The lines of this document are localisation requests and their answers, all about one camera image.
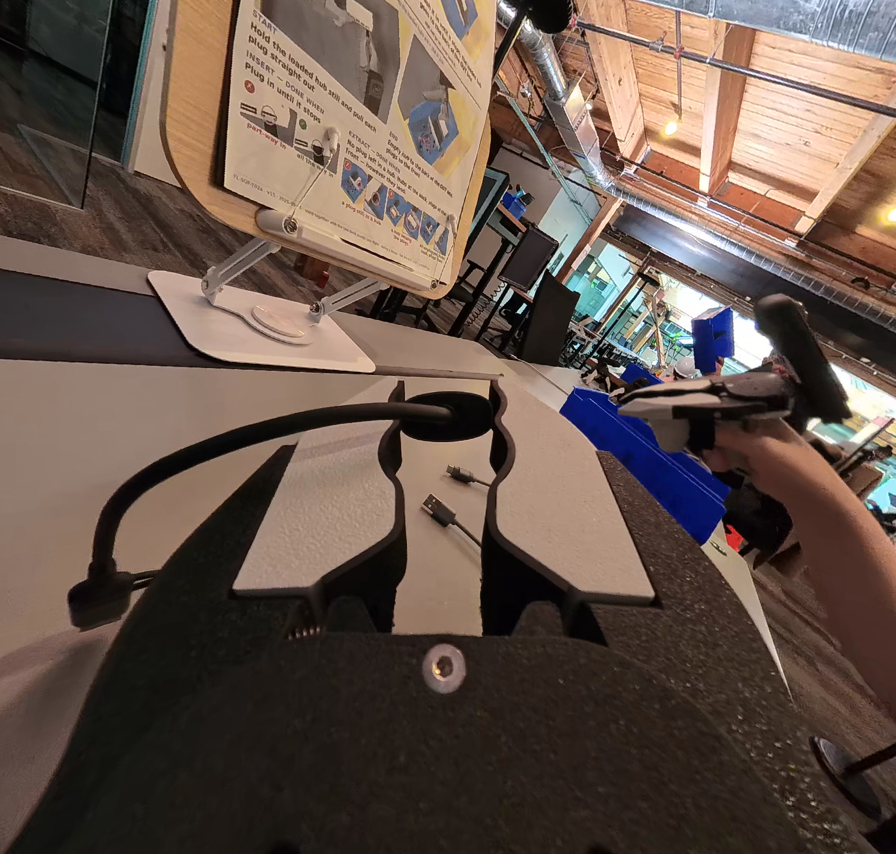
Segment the black computer monitor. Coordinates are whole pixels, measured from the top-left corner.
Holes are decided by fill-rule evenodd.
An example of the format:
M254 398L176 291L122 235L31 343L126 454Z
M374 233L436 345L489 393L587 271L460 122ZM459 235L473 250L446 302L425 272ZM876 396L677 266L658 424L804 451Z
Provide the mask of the black computer monitor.
M529 226L498 273L500 281L528 292L538 281L559 243L536 226Z

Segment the black framed cabinet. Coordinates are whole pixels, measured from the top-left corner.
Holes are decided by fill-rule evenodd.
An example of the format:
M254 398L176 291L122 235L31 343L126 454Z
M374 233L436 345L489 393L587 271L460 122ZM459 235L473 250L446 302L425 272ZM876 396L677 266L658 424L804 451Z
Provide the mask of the black framed cabinet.
M490 165L485 168L483 181L469 230L468 243L476 240L487 221L496 211L510 185L510 176Z

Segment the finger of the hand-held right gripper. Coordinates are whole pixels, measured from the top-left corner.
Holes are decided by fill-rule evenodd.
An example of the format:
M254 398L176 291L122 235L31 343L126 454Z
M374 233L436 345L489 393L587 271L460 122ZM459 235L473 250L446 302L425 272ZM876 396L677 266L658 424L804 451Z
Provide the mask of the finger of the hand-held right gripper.
M711 419L716 398L634 398L621 404L618 412L641 420Z
M721 397L716 379L701 377L661 382L620 395L619 408L717 408Z

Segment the printed instruction sheet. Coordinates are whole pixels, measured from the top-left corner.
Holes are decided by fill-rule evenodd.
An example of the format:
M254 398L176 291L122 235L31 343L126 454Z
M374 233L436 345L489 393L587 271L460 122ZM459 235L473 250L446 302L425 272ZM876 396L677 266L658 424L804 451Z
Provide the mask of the printed instruction sheet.
M222 182L266 233L431 292L463 255L497 0L235 0Z

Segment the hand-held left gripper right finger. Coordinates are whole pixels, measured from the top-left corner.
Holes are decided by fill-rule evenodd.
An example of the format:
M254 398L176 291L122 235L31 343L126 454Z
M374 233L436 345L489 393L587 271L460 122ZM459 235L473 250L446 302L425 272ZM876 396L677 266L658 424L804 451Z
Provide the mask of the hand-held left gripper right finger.
M515 381L493 380L487 528L562 594L652 604L656 593L598 451Z

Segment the black stanchion base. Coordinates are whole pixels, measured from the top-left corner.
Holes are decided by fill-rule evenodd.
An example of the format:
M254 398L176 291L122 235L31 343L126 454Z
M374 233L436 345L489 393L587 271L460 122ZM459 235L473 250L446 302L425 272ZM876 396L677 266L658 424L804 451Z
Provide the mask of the black stanchion base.
M882 801L866 774L895 757L895 743L863 757L854 757L821 736L810 736L809 745L839 793L862 815L873 821L881 821Z

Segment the person's right forearm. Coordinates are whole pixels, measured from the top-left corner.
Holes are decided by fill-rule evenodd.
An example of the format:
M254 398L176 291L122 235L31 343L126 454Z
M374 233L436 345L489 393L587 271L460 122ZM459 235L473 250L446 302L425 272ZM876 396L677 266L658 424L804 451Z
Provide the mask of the person's right forearm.
M894 545L838 478L834 501L790 517L832 636L894 712Z

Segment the blue plastic crate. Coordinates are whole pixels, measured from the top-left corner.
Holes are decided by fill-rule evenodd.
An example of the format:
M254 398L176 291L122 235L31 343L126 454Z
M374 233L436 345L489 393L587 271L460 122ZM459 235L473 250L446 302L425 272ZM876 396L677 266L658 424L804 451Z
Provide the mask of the blue plastic crate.
M716 374L735 354L734 315L730 307L707 309L692 320L693 361L702 375Z

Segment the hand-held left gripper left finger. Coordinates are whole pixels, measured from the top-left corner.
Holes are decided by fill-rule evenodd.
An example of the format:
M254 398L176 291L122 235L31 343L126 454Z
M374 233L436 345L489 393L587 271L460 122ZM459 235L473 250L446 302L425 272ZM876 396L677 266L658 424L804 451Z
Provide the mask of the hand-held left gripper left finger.
M234 595L303 597L315 616L340 597L357 597L373 623L393 623L407 568L400 465L397 419L299 434Z

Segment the black ceiling pipe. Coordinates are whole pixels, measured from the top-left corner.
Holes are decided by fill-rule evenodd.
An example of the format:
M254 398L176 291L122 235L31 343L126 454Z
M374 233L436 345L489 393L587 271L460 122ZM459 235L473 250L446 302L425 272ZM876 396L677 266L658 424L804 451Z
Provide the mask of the black ceiling pipe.
M767 83L774 86L786 88L796 91L810 97L820 98L842 106L862 110L875 115L895 119L895 107L886 105L879 101L873 101L868 98L860 98L858 96L849 95L829 87L819 86L798 79L785 77L777 73L759 71L743 64L734 64L729 61L719 59L711 55L696 53L685 48L681 44L666 43L665 37L662 35L658 38L649 40L647 38L633 35L630 32L621 31L614 28L607 28L597 24L590 23L583 19L577 18L572 28L583 32L591 32L596 35L615 41L625 42L634 46L641 47L652 53L665 55L678 63L687 62L690 64L698 64L707 68L715 69L723 73L736 75L745 79L751 79Z

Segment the person's right hand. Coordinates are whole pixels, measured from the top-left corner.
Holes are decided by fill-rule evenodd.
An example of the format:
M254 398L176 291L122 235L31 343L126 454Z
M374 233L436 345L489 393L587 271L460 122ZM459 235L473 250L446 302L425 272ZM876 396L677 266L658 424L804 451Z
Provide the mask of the person's right hand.
M701 456L713 471L743 471L793 516L837 496L839 478L830 464L780 419L718 422L714 445Z

